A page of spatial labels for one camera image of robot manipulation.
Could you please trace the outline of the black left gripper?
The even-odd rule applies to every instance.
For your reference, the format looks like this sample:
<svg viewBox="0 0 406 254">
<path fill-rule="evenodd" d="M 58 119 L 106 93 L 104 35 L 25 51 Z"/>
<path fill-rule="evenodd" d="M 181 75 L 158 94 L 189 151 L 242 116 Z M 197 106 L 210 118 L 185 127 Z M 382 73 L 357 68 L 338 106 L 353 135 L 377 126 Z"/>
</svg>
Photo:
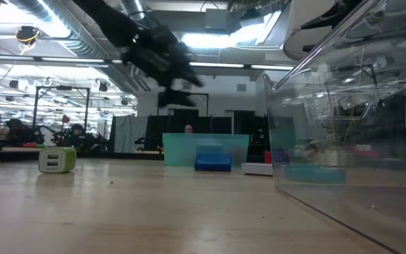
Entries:
<svg viewBox="0 0 406 254">
<path fill-rule="evenodd" d="M 133 65 L 160 86 L 170 88 L 175 79 L 203 87 L 195 70 L 189 65 L 189 49 L 166 26 L 148 29 L 140 26 L 120 29 L 120 60 Z M 170 104 L 194 107 L 190 92 L 165 89 L 159 94 L 158 107 Z"/>
</svg>

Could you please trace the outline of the blue plastic box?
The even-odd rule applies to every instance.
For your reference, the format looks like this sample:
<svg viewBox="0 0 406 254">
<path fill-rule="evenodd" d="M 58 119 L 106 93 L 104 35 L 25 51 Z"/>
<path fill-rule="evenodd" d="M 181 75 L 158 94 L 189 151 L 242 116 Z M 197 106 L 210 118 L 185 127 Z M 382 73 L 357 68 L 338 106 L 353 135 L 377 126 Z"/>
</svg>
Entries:
<svg viewBox="0 0 406 254">
<path fill-rule="evenodd" d="M 231 172 L 232 154 L 222 145 L 209 144 L 196 147 L 195 171 Z"/>
</svg>

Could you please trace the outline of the white rectangular box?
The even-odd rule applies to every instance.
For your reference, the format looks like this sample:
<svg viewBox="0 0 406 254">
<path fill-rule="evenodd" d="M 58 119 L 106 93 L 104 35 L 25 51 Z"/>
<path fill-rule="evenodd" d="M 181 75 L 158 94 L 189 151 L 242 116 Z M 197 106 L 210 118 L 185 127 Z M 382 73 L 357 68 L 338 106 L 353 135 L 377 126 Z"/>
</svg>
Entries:
<svg viewBox="0 0 406 254">
<path fill-rule="evenodd" d="M 244 175 L 273 176 L 273 167 L 265 163 L 244 163 L 241 166 Z"/>
</svg>

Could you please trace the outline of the teal plastic tray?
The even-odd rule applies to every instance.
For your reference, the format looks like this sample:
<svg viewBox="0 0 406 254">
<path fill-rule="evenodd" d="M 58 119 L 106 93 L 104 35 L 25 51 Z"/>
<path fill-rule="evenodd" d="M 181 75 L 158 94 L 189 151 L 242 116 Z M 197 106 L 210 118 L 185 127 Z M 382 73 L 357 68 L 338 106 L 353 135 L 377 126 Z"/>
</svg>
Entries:
<svg viewBox="0 0 406 254">
<path fill-rule="evenodd" d="M 318 164 L 289 164 L 284 168 L 284 177 L 291 181 L 333 184 L 343 184 L 347 178 L 344 169 Z"/>
</svg>

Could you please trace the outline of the green white USB charger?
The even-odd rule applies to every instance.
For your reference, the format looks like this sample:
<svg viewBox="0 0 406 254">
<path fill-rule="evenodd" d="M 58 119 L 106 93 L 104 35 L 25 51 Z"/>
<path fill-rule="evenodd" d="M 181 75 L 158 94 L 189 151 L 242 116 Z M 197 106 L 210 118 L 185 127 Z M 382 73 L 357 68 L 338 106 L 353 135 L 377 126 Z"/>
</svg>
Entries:
<svg viewBox="0 0 406 254">
<path fill-rule="evenodd" d="M 74 170 L 77 152 L 73 147 L 46 147 L 39 152 L 38 169 L 43 174 L 63 174 Z"/>
</svg>

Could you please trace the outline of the clear plastic bin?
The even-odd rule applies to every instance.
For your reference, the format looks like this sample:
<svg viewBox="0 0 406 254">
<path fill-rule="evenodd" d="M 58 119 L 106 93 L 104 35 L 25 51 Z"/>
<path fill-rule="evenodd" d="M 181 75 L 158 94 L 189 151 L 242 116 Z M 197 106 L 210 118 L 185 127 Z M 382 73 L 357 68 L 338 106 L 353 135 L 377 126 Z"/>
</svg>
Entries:
<svg viewBox="0 0 406 254">
<path fill-rule="evenodd" d="M 316 211 L 367 236 L 383 247 L 406 254 L 406 0 L 362 0 L 319 45 L 332 52 L 311 51 L 312 59 L 330 68 L 340 81 L 330 113 L 345 153 L 346 182 L 310 183 L 284 177 L 284 168 L 299 163 L 309 147 L 296 139 L 290 117 L 275 109 L 284 77 L 265 73 L 273 177 L 277 189 Z"/>
</svg>

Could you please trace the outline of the table lamp white shade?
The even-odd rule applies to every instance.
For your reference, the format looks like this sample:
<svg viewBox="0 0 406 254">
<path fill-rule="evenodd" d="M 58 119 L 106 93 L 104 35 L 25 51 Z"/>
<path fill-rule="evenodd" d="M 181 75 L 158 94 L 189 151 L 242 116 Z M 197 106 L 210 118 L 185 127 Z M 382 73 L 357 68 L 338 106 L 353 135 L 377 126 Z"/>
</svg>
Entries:
<svg viewBox="0 0 406 254">
<path fill-rule="evenodd" d="M 308 140 L 309 147 L 297 156 L 299 163 L 314 163 L 322 167 L 343 167 L 345 153 L 339 145 L 333 122 L 323 121 L 319 116 L 323 109 L 330 113 L 333 107 L 331 96 L 340 81 L 333 77 L 329 66 L 321 61 L 304 68 L 300 61 L 312 59 L 312 54 L 302 51 L 304 45 L 319 44 L 330 34 L 332 27 L 301 30 L 300 26 L 327 12 L 335 0 L 292 0 L 290 4 L 288 31 L 283 52 L 298 61 L 295 77 L 290 72 L 284 77 L 285 85 L 278 91 L 280 101 L 275 109 L 281 116 L 290 117 L 296 127 L 296 139 Z"/>
</svg>

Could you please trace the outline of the black partition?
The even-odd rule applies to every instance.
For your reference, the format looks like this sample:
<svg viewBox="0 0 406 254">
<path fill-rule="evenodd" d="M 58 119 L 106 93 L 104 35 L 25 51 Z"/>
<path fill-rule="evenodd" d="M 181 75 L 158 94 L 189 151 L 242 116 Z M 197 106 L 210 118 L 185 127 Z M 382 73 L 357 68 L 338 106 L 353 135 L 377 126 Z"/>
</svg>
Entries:
<svg viewBox="0 0 406 254">
<path fill-rule="evenodd" d="M 185 127 L 192 127 L 193 133 L 231 134 L 230 116 L 199 116 L 196 109 L 179 109 L 172 115 L 148 116 L 144 139 L 144 150 L 161 150 L 164 133 L 184 133 Z"/>
</svg>

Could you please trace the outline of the teal translucent plastic bin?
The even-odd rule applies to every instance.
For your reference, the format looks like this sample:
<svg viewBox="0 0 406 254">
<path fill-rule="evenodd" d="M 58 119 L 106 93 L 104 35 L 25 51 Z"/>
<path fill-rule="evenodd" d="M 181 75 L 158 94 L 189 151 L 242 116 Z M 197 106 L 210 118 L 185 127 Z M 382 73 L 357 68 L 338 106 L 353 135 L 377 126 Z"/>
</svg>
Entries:
<svg viewBox="0 0 406 254">
<path fill-rule="evenodd" d="M 164 161 L 168 167 L 192 167 L 198 153 L 225 153 L 240 167 L 247 161 L 249 139 L 240 134 L 164 133 Z"/>
</svg>

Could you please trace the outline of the long ceiling light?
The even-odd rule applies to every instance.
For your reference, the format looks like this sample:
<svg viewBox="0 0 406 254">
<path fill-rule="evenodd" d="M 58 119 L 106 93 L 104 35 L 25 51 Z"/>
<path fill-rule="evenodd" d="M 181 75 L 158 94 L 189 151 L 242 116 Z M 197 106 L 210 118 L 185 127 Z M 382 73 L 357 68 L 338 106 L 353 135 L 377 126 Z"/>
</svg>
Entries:
<svg viewBox="0 0 406 254">
<path fill-rule="evenodd" d="M 259 64 L 241 64 L 241 63 L 207 63 L 207 62 L 190 62 L 191 66 L 203 68 L 239 68 L 263 71 L 290 71 L 293 66 L 283 65 L 259 65 Z"/>
<path fill-rule="evenodd" d="M 44 62 L 44 63 L 60 63 L 60 64 L 90 64 L 95 66 L 122 64 L 122 61 L 117 59 L 84 59 L 84 58 L 18 56 L 18 55 L 0 55 L 0 61 Z"/>
</svg>

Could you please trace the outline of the grey curtain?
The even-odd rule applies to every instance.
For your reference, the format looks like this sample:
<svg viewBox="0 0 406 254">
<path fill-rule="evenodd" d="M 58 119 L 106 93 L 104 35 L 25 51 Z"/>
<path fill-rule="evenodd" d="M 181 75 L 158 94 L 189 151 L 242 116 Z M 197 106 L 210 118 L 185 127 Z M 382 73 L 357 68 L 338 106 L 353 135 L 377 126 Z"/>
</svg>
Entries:
<svg viewBox="0 0 406 254">
<path fill-rule="evenodd" d="M 135 141 L 144 138 L 147 130 L 147 116 L 115 116 L 112 126 L 114 130 L 114 152 L 134 153 L 139 145 Z"/>
</svg>

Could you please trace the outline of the silver ceiling duct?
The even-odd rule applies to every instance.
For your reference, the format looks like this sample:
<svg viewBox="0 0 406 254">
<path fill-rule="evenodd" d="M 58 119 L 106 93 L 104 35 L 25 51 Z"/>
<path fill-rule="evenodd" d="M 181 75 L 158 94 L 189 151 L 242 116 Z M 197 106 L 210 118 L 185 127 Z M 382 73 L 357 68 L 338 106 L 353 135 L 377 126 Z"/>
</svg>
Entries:
<svg viewBox="0 0 406 254">
<path fill-rule="evenodd" d="M 107 59 L 109 54 L 97 43 L 84 25 L 69 11 L 62 0 L 7 0 L 26 14 L 34 16 L 43 25 L 48 35 L 79 58 Z M 98 68 L 123 92 L 137 94 L 148 91 L 140 79 L 115 65 Z"/>
</svg>

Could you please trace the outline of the black frame stand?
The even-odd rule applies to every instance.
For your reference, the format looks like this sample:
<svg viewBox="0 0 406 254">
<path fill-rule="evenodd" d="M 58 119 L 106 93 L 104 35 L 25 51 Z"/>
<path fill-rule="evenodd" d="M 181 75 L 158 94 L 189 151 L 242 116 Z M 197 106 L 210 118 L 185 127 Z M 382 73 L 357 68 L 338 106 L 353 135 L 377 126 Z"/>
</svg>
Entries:
<svg viewBox="0 0 406 254">
<path fill-rule="evenodd" d="M 45 93 L 42 96 L 40 96 L 39 93 L 43 89 L 45 89 Z M 70 85 L 57 85 L 54 87 L 47 87 L 47 86 L 43 85 L 43 86 L 36 87 L 35 103 L 34 103 L 33 117 L 32 117 L 32 127 L 35 128 L 37 126 L 37 108 L 38 108 L 39 99 L 42 98 L 43 96 L 45 96 L 45 94 L 47 94 L 51 89 L 62 90 L 62 91 L 77 90 L 85 98 L 86 104 L 85 104 L 84 132 L 86 132 L 89 105 L 90 105 L 90 88 L 89 87 L 73 87 Z"/>
</svg>

